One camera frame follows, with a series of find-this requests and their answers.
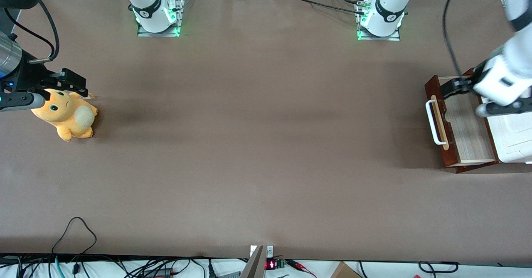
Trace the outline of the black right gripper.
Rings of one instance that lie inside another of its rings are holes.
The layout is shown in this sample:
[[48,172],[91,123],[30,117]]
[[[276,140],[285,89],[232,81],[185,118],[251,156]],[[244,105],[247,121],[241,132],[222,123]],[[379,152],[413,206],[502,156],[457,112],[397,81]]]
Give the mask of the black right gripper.
[[89,98],[89,93],[79,93],[62,89],[45,89],[42,81],[52,78],[58,87],[64,89],[85,89],[86,79],[76,72],[63,68],[52,73],[43,64],[29,64],[33,55],[21,50],[21,53],[11,54],[7,66],[1,66],[1,93],[32,92],[39,94],[46,101],[50,98]]

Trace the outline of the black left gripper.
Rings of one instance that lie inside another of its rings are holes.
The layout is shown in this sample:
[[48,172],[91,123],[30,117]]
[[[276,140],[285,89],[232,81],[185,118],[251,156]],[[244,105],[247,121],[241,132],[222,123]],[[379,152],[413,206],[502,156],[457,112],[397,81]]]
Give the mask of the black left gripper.
[[483,61],[471,68],[459,78],[446,78],[441,84],[441,96],[443,99],[463,93],[475,93],[473,87],[481,81],[481,76],[487,61]]

